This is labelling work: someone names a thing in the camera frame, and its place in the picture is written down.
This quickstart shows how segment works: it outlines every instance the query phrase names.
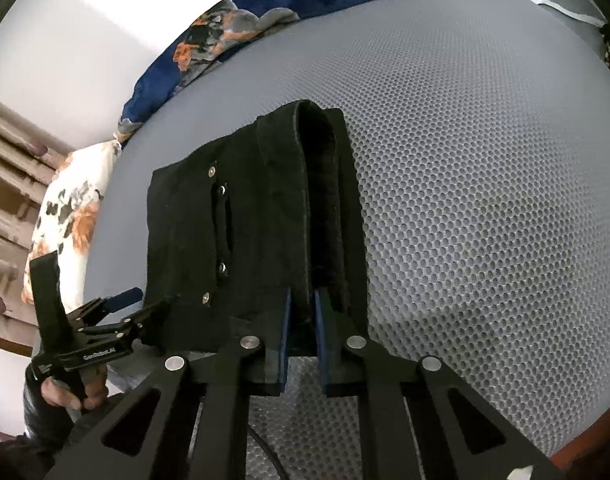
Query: bed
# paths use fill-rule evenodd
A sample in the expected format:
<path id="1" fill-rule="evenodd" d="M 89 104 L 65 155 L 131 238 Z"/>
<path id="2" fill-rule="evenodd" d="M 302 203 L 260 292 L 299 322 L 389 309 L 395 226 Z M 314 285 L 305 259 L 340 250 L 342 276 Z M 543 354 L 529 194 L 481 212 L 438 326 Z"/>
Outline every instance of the bed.
<path id="1" fill-rule="evenodd" d="M 84 299 L 145 287 L 153 170 L 301 98 L 347 119 L 370 336 L 440 355 L 548 455 L 591 425 L 610 406 L 610 72 L 529 0 L 375 0 L 199 78 L 118 159 Z M 293 478 L 361 477 L 355 402 L 321 395 L 312 358 L 250 423 Z M 251 440 L 247 474 L 277 478 Z"/>

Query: metal rivet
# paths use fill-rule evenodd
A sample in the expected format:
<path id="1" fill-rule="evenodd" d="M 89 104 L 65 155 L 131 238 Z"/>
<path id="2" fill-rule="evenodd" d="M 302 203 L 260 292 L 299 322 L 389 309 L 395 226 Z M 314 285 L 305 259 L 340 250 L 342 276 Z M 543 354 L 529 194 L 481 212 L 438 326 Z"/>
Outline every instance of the metal rivet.
<path id="1" fill-rule="evenodd" d="M 441 361 L 436 357 L 426 357 L 423 359 L 423 368 L 429 372 L 437 372 L 441 369 Z"/>
<path id="2" fill-rule="evenodd" d="M 165 368 L 167 368 L 170 372 L 176 372 L 176 370 L 180 370 L 185 364 L 185 359 L 183 359 L 180 355 L 173 355 L 172 357 L 168 357 L 165 361 Z"/>
<path id="3" fill-rule="evenodd" d="M 349 348 L 359 350 L 365 348 L 365 345 L 367 345 L 367 341 L 362 335 L 352 335 L 347 338 L 347 346 Z"/>
<path id="4" fill-rule="evenodd" d="M 252 350 L 261 344 L 261 340 L 255 335 L 246 335 L 243 339 L 240 340 L 240 345 L 243 348 L 247 348 L 248 350 Z"/>

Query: human hand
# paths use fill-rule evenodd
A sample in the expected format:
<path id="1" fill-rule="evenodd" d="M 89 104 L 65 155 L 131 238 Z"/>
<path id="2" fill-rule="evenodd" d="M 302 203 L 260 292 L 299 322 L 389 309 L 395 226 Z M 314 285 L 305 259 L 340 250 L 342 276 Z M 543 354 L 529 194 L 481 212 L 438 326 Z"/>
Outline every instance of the human hand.
<path id="1" fill-rule="evenodd" d="M 90 370 L 90 376 L 93 372 L 95 372 L 95 375 L 91 380 L 89 377 L 86 377 L 86 398 L 83 401 L 83 408 L 87 410 L 98 408 L 108 398 L 108 387 L 106 386 L 108 367 L 103 364 L 98 365 L 95 369 L 90 368 Z M 74 410 L 80 410 L 81 408 L 79 398 L 64 386 L 55 383 L 51 377 L 48 377 L 41 384 L 41 395 L 45 402 L 51 406 L 62 406 L 63 408 L 73 408 Z"/>

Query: blue floral blanket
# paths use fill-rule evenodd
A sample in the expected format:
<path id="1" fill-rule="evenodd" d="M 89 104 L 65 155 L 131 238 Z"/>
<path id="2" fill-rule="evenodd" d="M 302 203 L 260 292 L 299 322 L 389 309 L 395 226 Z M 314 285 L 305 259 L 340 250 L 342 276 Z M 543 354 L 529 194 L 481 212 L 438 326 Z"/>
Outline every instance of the blue floral blanket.
<path id="1" fill-rule="evenodd" d="M 200 15 L 138 79 L 116 138 L 124 144 L 165 102 L 252 41 L 290 23 L 371 0 L 223 0 Z"/>

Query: floral pillow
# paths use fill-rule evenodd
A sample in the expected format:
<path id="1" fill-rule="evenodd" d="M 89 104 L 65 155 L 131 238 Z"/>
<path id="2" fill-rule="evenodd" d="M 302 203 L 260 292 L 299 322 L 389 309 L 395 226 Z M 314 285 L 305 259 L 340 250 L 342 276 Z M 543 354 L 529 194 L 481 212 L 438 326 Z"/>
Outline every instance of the floral pillow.
<path id="1" fill-rule="evenodd" d="M 71 152 L 56 170 L 32 234 L 32 250 L 21 293 L 25 303 L 34 304 L 29 261 L 52 251 L 59 253 L 61 301 L 65 312 L 70 313 L 83 303 L 85 270 L 96 216 L 120 153 L 117 140 L 101 142 Z"/>

